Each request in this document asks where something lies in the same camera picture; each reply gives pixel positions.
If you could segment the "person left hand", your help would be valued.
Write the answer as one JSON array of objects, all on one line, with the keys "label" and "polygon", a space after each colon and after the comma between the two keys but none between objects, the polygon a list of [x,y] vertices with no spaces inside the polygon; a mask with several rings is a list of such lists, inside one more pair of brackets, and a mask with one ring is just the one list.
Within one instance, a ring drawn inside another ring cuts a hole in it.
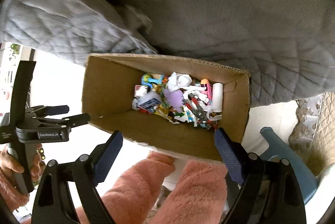
[{"label": "person left hand", "polygon": [[[17,186],[15,179],[15,173],[21,174],[24,172],[24,168],[21,164],[12,157],[8,152],[8,145],[5,145],[1,151],[1,171],[6,176],[7,180],[11,182],[13,186]],[[42,164],[42,158],[38,152],[33,157],[32,166],[30,168],[32,181],[38,181],[45,170],[45,164]]]}]

